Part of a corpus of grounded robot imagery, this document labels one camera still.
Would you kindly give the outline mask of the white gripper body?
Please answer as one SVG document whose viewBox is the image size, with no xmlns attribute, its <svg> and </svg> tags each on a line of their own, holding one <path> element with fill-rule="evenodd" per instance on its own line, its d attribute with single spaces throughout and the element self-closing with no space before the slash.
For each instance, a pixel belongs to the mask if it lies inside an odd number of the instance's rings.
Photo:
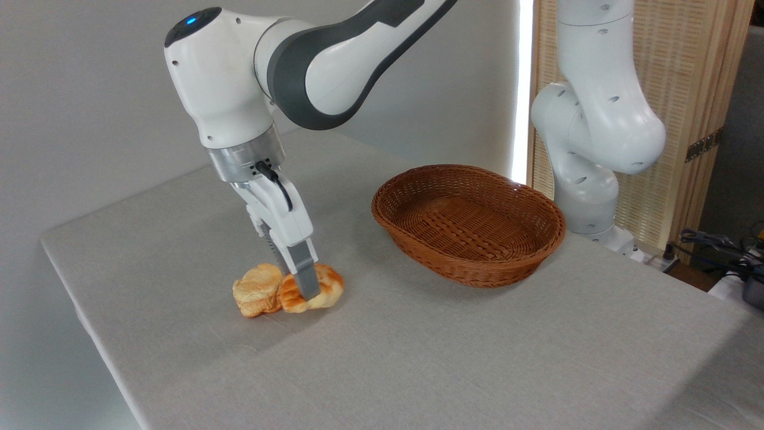
<svg viewBox="0 0 764 430">
<path fill-rule="evenodd" d="M 284 175 L 272 181 L 258 174 L 250 182 L 232 183 L 232 187 L 245 201 L 255 228 L 260 222 L 267 223 L 278 245 L 293 247 L 313 235 L 313 223 L 302 198 Z"/>
</svg>

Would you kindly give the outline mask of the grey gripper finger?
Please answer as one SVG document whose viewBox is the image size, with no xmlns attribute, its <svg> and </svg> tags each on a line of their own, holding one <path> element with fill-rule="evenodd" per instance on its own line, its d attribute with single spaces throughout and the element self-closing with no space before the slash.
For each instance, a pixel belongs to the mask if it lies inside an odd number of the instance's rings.
<svg viewBox="0 0 764 430">
<path fill-rule="evenodd" d="M 281 251 L 279 251 L 278 246 L 273 241 L 273 238 L 270 234 L 271 228 L 267 225 L 267 223 L 260 222 L 257 224 L 257 232 L 258 234 L 263 237 L 271 249 L 273 255 L 275 256 L 276 266 L 279 268 L 279 271 L 282 273 L 282 275 L 289 275 L 290 269 L 287 265 L 287 262 L 285 261 L 283 255 L 281 254 Z"/>
<path fill-rule="evenodd" d="M 293 247 L 282 247 L 281 255 L 303 299 L 310 300 L 318 296 L 321 288 L 316 272 L 317 259 L 313 241 L 308 238 Z"/>
</svg>

